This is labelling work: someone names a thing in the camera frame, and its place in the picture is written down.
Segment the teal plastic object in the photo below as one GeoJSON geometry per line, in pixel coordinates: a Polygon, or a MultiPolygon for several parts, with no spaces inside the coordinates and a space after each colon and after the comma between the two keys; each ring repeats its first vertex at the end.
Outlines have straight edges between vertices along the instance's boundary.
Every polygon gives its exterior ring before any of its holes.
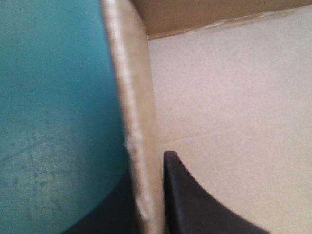
{"type": "Polygon", "coordinates": [[[0,0],[0,233],[64,231],[127,167],[98,0],[0,0]]]}

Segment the cardboard panel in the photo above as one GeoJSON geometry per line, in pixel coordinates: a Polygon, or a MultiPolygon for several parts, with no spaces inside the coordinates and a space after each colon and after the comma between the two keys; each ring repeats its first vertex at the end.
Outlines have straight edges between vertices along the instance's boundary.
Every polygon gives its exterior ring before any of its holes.
{"type": "Polygon", "coordinates": [[[153,37],[210,23],[312,4],[312,0],[132,0],[153,37]]]}
{"type": "Polygon", "coordinates": [[[162,169],[144,24],[127,0],[103,0],[142,234],[164,232],[162,169]]]}
{"type": "Polygon", "coordinates": [[[312,233],[312,6],[149,41],[162,149],[272,234],[312,233]]]}

